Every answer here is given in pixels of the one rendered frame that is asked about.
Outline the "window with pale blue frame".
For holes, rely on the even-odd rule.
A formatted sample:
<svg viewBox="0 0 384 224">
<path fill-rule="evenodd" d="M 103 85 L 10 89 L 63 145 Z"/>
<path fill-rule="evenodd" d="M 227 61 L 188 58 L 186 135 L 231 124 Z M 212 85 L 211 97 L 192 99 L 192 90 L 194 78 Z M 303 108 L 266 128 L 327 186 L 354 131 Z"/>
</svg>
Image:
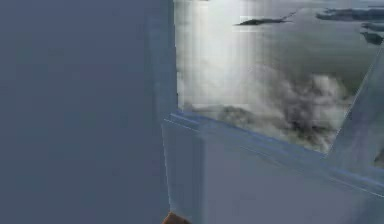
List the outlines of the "window with pale blue frame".
<svg viewBox="0 0 384 224">
<path fill-rule="evenodd" d="M 378 47 L 358 4 L 174 0 L 177 113 L 328 153 Z"/>
</svg>

